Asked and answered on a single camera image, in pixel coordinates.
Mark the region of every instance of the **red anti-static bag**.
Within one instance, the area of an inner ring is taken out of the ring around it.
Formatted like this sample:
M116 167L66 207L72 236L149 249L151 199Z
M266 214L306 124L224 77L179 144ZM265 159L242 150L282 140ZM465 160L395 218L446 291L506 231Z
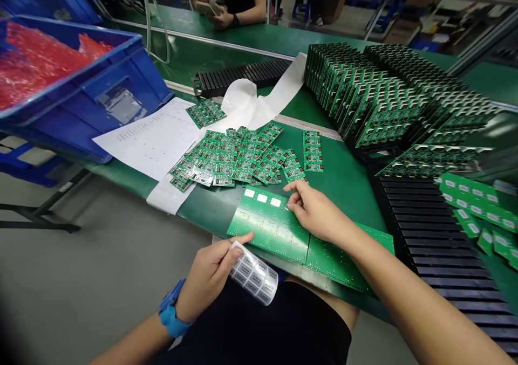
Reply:
M0 111L85 67L113 49L79 35L76 51L37 29L7 24L7 43L15 47L0 56Z

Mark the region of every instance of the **smartphone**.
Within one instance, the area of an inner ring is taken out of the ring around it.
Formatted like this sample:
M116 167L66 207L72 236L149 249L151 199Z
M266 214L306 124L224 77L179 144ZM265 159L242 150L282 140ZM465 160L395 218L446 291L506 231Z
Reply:
M216 8L216 6L212 6L210 4L207 4L207 3L204 3L201 1L196 1L196 9L198 9L198 11L200 13L203 13L205 16L219 16L220 15L220 11Z

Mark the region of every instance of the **wristwatch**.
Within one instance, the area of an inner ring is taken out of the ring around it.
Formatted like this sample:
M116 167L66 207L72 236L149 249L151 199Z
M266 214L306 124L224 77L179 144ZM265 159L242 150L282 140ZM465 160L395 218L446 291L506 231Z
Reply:
M234 16L234 20L232 20L232 26L233 27L239 26L239 19L237 18L237 15L234 13L232 16Z
M162 322L162 324L167 328L167 334L173 338L178 338L184 335L187 330L189 330L189 327L194 323L191 322L187 324L176 318L176 308L174 308L174 303L178 299L178 295L180 295L183 283L185 283L185 279L181 279L176 283L174 288L162 299L158 309L160 322Z

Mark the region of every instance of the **workbench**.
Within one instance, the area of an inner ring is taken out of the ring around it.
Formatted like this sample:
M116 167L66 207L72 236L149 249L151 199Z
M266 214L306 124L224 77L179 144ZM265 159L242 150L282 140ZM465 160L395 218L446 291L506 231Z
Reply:
M299 29L259 24L215 31L205 18L196 12L161 7L165 26L169 30L172 46L171 62L168 65L155 61L157 68L166 81L183 86L192 86L191 78L199 71L221 70L227 67L257 63L275 58L293 59L298 52L306 52L309 44L347 42L359 50L374 43L342 38ZM105 25L124 31L137 32L146 38L143 27L144 17L128 13L122 20L107 22ZM160 24L153 19L154 26ZM163 32L153 31L152 51L166 56ZM438 66L447 69L456 57L421 51L420 54ZM518 104L517 70L482 64L472 71L464 81L472 89L495 101ZM258 95L267 95L271 88L258 90ZM196 102L196 98L186 92L175 91L177 97ZM310 92L303 87L281 115L302 120L323 128L331 125L317 105ZM276 144L282 148L293 147L302 151L300 129L283 123L284 128ZM358 163L342 141L324 137L322 150L326 171L323 174L309 173L312 187L324 192L353 221L386 231L376 199L373 195L365 168ZM120 185L134 194L147 198L157 181L113 159L108 164L95 164L81 159L74 161L90 172ZM287 196L283 185L270 185L265 188L275 194ZM243 188L206 188L197 185L184 202L177 215L219 237L226 237L227 228L239 204ZM281 259L258 248L254 252L273 265L295 275L337 297L369 312L378 318L390 321L386 309L379 300L338 284L301 265ZM518 274L508 268L498 257L481 254L500 290L515 314L518 314Z

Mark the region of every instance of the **white paper roll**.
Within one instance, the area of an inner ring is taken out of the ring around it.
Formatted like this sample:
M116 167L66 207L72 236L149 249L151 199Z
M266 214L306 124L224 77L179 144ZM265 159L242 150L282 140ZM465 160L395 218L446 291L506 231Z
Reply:
M230 277L265 306L274 299L279 284L277 272L239 242L234 241L230 249L241 248L243 254L230 271Z

